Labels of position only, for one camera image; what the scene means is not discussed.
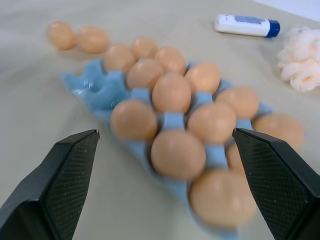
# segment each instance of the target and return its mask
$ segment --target egg carton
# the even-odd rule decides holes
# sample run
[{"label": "egg carton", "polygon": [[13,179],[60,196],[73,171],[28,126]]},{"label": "egg carton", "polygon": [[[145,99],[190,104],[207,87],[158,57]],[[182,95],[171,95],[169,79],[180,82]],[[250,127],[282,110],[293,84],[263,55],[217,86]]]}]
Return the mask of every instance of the egg carton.
[{"label": "egg carton", "polygon": [[[190,63],[186,72],[194,66]],[[129,91],[126,88],[126,75],[121,71],[110,71],[105,73],[102,67],[102,60],[97,59],[87,64],[84,73],[81,76],[75,76],[71,73],[62,75],[62,80],[67,89],[80,99],[87,108],[96,116],[105,127],[110,130],[110,116],[116,105],[124,100],[136,99],[141,100],[153,108],[150,99],[150,90],[148,88],[134,88]],[[166,112],[157,114],[157,122],[159,131],[168,129],[184,130],[189,116],[199,106],[211,103],[225,89],[232,88],[233,84],[225,79],[221,79],[217,92],[212,95],[208,92],[196,92],[191,100],[190,110],[186,115],[184,113]],[[264,114],[272,113],[272,109],[261,102],[256,117]],[[252,130],[251,121],[249,119],[237,119],[237,128],[245,128]],[[155,172],[150,161],[150,152],[152,142],[141,140],[122,141],[122,144],[135,156],[135,158],[143,165],[144,169],[152,176],[156,182],[172,192],[188,209],[188,212],[198,225],[205,230],[219,236],[223,240],[238,239],[237,230],[225,230],[218,227],[206,225],[202,222],[191,208],[188,193],[190,182],[179,181],[159,175]],[[231,138],[227,146],[233,143]],[[225,155],[225,145],[205,145],[206,168],[228,168]]]}]

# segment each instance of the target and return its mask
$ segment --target white bottle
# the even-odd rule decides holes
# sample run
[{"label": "white bottle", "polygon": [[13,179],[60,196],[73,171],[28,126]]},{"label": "white bottle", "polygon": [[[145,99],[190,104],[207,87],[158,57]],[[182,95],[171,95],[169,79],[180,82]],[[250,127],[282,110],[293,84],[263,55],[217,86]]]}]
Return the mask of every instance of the white bottle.
[{"label": "white bottle", "polygon": [[273,38],[280,32],[276,20],[254,16],[219,14],[214,22],[217,32]]}]

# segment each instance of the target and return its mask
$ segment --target table surface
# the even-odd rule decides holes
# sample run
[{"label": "table surface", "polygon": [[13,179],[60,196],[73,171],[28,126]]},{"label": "table surface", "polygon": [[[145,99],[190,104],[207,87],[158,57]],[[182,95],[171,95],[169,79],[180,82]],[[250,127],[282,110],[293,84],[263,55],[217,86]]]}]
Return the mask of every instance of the table surface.
[{"label": "table surface", "polygon": [[[59,74],[80,72],[88,56],[56,52],[47,25],[64,20],[75,28],[105,29],[112,42],[130,44],[139,35],[161,46],[177,46],[190,61],[213,61],[222,76],[250,86],[276,111],[292,114],[308,132],[299,152],[320,171],[320,94],[300,94],[275,71],[283,32],[295,24],[319,23],[251,0],[2,0],[0,13],[0,205],[44,159],[53,144],[71,134],[100,129],[91,184],[75,240],[212,240],[184,206],[157,186],[119,147],[103,126],[59,82]],[[214,32],[217,14],[278,20],[275,39]],[[241,230],[243,240],[273,239],[261,215]]]}]

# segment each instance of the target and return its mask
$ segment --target brown egg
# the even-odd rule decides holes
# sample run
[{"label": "brown egg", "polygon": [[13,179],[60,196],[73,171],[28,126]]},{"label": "brown egg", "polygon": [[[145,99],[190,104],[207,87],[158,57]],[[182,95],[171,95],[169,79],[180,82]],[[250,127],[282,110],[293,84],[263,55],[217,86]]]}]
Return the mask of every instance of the brown egg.
[{"label": "brown egg", "polygon": [[281,139],[295,150],[305,142],[304,127],[297,119],[289,115],[267,114],[258,118],[252,125],[257,132]]},{"label": "brown egg", "polygon": [[103,66],[106,72],[124,71],[127,74],[136,61],[131,49],[122,43],[111,46],[103,56]]},{"label": "brown egg", "polygon": [[109,44],[108,35],[98,27],[86,26],[76,36],[78,47],[88,54],[103,53]]},{"label": "brown egg", "polygon": [[174,72],[161,76],[152,91],[152,103],[158,113],[186,113],[191,102],[191,89],[185,78]]},{"label": "brown egg", "polygon": [[237,144],[232,144],[225,153],[227,162],[228,162],[228,167],[229,169],[232,169],[234,171],[237,171],[238,173],[242,175],[246,175],[244,166],[242,165],[241,162],[241,157],[238,151]]},{"label": "brown egg", "polygon": [[197,177],[205,167],[206,153],[201,142],[184,130],[160,132],[151,147],[156,172],[179,180]]},{"label": "brown egg", "polygon": [[159,62],[153,59],[142,59],[135,63],[126,78],[128,89],[149,88],[154,89],[157,80],[164,74]]},{"label": "brown egg", "polygon": [[237,116],[227,104],[207,103],[197,108],[187,122],[187,129],[203,143],[224,144],[236,127]]},{"label": "brown egg", "polygon": [[220,83],[218,66],[213,62],[203,62],[192,67],[185,75],[192,93],[207,92],[214,94]]},{"label": "brown egg", "polygon": [[62,21],[51,23],[47,28],[47,35],[51,43],[59,50],[69,50],[76,45],[74,31]]},{"label": "brown egg", "polygon": [[215,100],[230,105],[237,117],[243,119],[253,118],[259,109],[259,97],[248,87],[232,87],[224,90]]},{"label": "brown egg", "polygon": [[112,111],[112,132],[123,141],[152,140],[157,132],[157,118],[150,106],[140,100],[125,100]]},{"label": "brown egg", "polygon": [[157,60],[165,71],[174,72],[181,75],[185,74],[186,61],[180,51],[172,46],[160,48],[154,59]]},{"label": "brown egg", "polygon": [[150,37],[139,36],[133,41],[131,49],[137,59],[154,58],[158,45]]},{"label": "brown egg", "polygon": [[189,202],[208,225],[233,229],[250,221],[257,205],[246,178],[231,170],[210,170],[191,184]]}]

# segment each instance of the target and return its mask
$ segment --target blue bottle cap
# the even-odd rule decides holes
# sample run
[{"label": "blue bottle cap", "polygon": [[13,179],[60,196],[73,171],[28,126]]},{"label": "blue bottle cap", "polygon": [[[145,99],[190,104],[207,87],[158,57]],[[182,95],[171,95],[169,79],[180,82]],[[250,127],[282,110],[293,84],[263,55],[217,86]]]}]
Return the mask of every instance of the blue bottle cap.
[{"label": "blue bottle cap", "polygon": [[270,22],[270,30],[268,34],[265,36],[266,38],[273,38],[278,36],[280,32],[280,24],[276,20],[269,20]]}]

